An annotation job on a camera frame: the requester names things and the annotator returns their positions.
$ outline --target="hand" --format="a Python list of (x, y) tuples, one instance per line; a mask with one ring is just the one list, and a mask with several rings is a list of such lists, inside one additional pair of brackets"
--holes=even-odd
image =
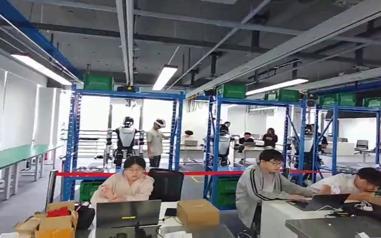
[(300, 195), (296, 195), (296, 194), (291, 194), (287, 197), (287, 199), (289, 200), (306, 200), (305, 197), (303, 196), (300, 196)]

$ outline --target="light fixture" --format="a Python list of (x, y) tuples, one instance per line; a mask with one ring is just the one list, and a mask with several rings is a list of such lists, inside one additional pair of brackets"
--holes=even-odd
[(254, 111), (262, 111), (262, 110), (270, 110), (270, 109), (275, 109), (275, 107), (252, 108), (249, 111), (254, 112)]
[(72, 85), (71, 82), (60, 76), (59, 74), (51, 71), (50, 69), (46, 68), (44, 65), (40, 64), (39, 62), (35, 61), (28, 55), (22, 55), (22, 54), (11, 54), (12, 57), (16, 58), (17, 60), (23, 62), (24, 64), (32, 67), (33, 69), (39, 71), (40, 73), (44, 74), (45, 76), (56, 80), (60, 84), (63, 85)]
[(246, 92), (246, 96), (253, 95), (253, 94), (256, 94), (256, 93), (263, 93), (263, 92), (271, 91), (271, 90), (278, 89), (278, 88), (285, 88), (285, 87), (293, 86), (293, 85), (296, 85), (296, 84), (305, 83), (307, 81), (308, 80), (305, 79), (305, 78), (297, 78), (297, 79), (293, 79), (293, 80), (290, 80), (290, 81), (287, 81), (287, 82), (278, 83), (278, 84), (274, 84), (274, 85), (271, 85), (271, 86), (268, 86), (268, 87), (258, 88), (258, 89)]
[(161, 90), (178, 70), (177, 66), (165, 65), (161, 70), (152, 90)]

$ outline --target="cardboard box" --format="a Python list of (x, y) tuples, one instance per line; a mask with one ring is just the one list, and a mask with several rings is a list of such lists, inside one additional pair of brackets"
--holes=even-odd
[(188, 227), (214, 226), (220, 223), (220, 211), (205, 199), (179, 201), (177, 217)]
[(46, 206), (46, 211), (68, 207), (69, 216), (47, 217), (45, 213), (36, 212), (21, 223), (14, 226), (15, 231), (22, 237), (28, 238), (73, 238), (75, 237), (78, 213), (75, 212), (75, 202), (55, 202)]

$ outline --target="laptop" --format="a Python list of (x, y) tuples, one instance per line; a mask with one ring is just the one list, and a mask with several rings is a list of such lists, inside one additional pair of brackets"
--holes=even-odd
[(97, 203), (97, 228), (157, 225), (161, 200)]
[(294, 200), (288, 201), (290, 205), (293, 205), (303, 211), (316, 211), (321, 210), (333, 210), (338, 209), (347, 200), (349, 193), (344, 194), (321, 194), (315, 195), (311, 200), (301, 201)]
[(255, 147), (256, 146), (256, 142), (245, 142), (243, 143), (244, 146), (246, 147)]
[(198, 146), (197, 140), (185, 140), (185, 146)]

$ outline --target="gray table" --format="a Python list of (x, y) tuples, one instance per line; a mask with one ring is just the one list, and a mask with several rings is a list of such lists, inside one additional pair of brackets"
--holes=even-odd
[(381, 222), (369, 217), (287, 220), (285, 226), (298, 238), (355, 238), (361, 232), (381, 238)]
[[(157, 234), (157, 226), (148, 226), (144, 228), (148, 234), (154, 234), (155, 238)], [(159, 233), (162, 235), (172, 232), (186, 231), (192, 233), (192, 238), (234, 238), (230, 230), (223, 224), (212, 227), (199, 227), (199, 228), (187, 228), (185, 226), (177, 227), (161, 227)], [(125, 237), (117, 236), (118, 233), (127, 234), (127, 238), (134, 238), (134, 228), (113, 228), (105, 229), (98, 228), (92, 230), (82, 230), (75, 232), (75, 238), (111, 238), (111, 237)]]

